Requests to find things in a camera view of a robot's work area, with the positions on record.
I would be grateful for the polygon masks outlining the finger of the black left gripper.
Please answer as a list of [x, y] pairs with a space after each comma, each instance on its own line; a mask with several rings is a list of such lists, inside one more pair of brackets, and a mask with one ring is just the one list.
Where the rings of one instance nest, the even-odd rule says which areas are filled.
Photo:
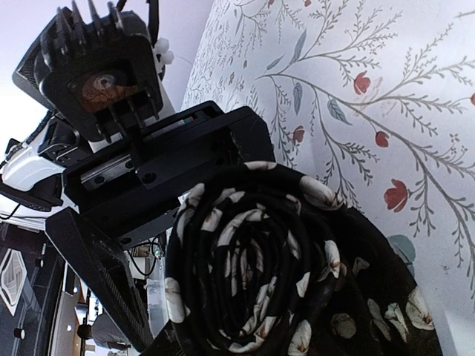
[[73, 209], [49, 216], [45, 233], [131, 345], [139, 352], [150, 346], [153, 336], [146, 304], [135, 286], [124, 250]]

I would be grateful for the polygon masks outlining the black white floral tie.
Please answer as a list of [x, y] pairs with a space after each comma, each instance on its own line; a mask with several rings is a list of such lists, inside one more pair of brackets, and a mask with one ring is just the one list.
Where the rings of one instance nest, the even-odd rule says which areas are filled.
[[274, 162], [196, 184], [166, 251], [186, 355], [440, 355], [407, 263], [339, 194]]

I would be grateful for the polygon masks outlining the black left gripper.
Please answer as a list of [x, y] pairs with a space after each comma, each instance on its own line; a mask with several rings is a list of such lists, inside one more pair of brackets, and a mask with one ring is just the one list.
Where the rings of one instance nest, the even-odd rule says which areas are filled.
[[172, 224], [179, 198], [219, 168], [275, 162], [266, 122], [250, 107], [222, 112], [205, 102], [177, 113], [72, 165], [61, 212], [61, 250], [87, 252], [94, 240], [121, 250]]

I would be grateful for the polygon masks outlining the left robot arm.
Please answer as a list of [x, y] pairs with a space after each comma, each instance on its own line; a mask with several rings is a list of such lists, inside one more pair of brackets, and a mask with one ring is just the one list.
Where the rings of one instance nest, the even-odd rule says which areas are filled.
[[275, 158], [268, 127], [251, 108], [226, 113], [212, 101], [130, 127], [97, 151], [47, 116], [38, 138], [10, 152], [1, 194], [43, 220], [52, 245], [138, 351], [154, 338], [126, 251], [170, 228], [180, 196], [216, 171]]

